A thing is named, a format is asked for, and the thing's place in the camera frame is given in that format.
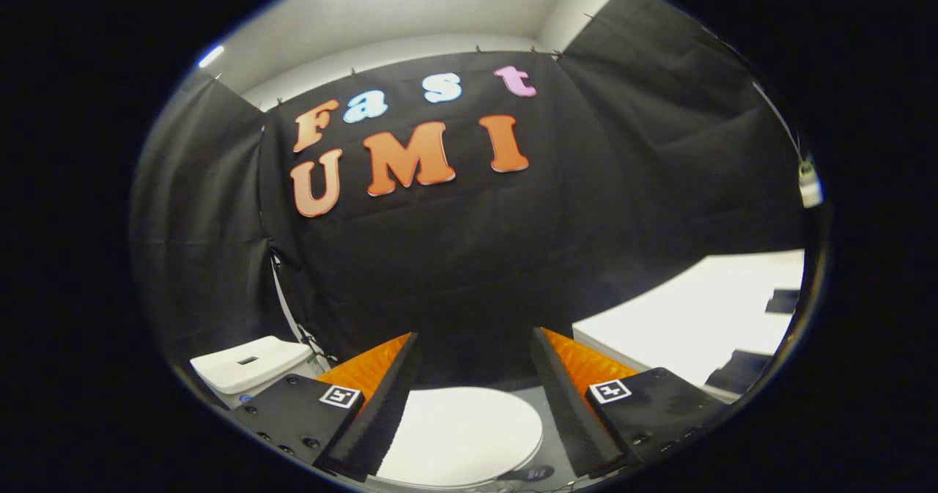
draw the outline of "orange letter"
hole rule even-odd
[[[372,185],[368,186],[371,196],[388,195],[394,192],[394,180],[388,169],[394,172],[401,185],[410,187],[413,172],[420,163],[416,180],[422,185],[449,182],[456,178],[456,171],[446,163],[443,152],[443,130],[441,122],[427,122],[413,129],[407,149],[401,146],[392,133],[376,133],[365,138],[363,145],[372,152]]]
[[[299,123],[299,136],[296,136],[294,152],[300,152],[322,139],[322,133],[316,132],[316,127],[325,129],[325,126],[329,125],[329,113],[326,111],[337,108],[339,108],[338,100],[330,99],[296,118],[296,122]]]
[[[527,169],[527,158],[518,152],[518,142],[512,130],[515,119],[512,116],[485,116],[479,120],[479,125],[489,131],[492,139],[492,151],[495,153],[492,170],[506,173]]]
[[[315,163],[304,162],[294,167],[290,172],[290,178],[294,179],[294,200],[296,210],[302,216],[325,215],[332,206],[339,200],[339,156],[342,156],[342,149],[332,149],[325,155],[319,156],[319,163],[325,167],[325,193],[322,193],[321,199],[312,197],[311,180],[309,174]]]

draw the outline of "white cable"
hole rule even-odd
[[[794,147],[794,152],[797,153],[798,155],[798,160],[800,162],[804,162],[805,159],[801,157],[801,138],[799,137],[798,142],[795,143],[794,136],[791,135],[791,130],[788,129],[788,123],[786,123],[784,119],[781,119],[781,114],[778,113],[778,109],[775,107],[775,105],[773,105],[772,100],[768,99],[768,96],[765,95],[765,92],[761,88],[761,86],[759,86],[759,83],[756,83],[755,81],[753,81],[753,86],[755,87],[756,91],[759,92],[759,95],[763,97],[763,99],[765,100],[765,103],[768,103],[769,108],[771,108],[772,112],[775,113],[775,116],[776,118],[778,118],[778,121],[781,123],[781,126],[785,128],[785,132],[788,133],[788,139],[791,140],[791,146]]]

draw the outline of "white wall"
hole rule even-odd
[[[596,15],[607,2],[609,0],[557,0],[537,35],[537,42],[547,51],[563,52],[589,23],[590,18],[583,13]]]
[[[316,86],[379,66],[409,59],[437,56],[444,53],[475,52],[476,45],[486,51],[526,52],[531,46],[539,52],[544,47],[534,39],[509,35],[428,35],[406,39],[385,40],[361,46],[345,52],[333,53],[305,65],[288,70],[281,75],[255,86],[242,94],[252,105],[267,111],[277,105],[277,98],[288,100]]]

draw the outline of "pink letter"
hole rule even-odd
[[[518,69],[513,66],[505,66],[496,70],[495,75],[501,77],[505,81],[505,86],[516,96],[530,97],[537,93],[533,86],[525,86],[525,82],[522,81],[527,78],[527,72],[518,72]]]

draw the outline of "light blue letter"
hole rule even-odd
[[[365,118],[377,118],[388,111],[388,106],[385,105],[385,92],[381,90],[369,90],[356,95],[349,100],[348,106],[349,109],[345,111],[345,116],[342,118],[346,123],[361,122]]]
[[[439,103],[441,100],[454,100],[462,95],[459,86],[459,76],[455,73],[437,73],[423,78],[423,88],[429,90],[423,97],[430,103]]]

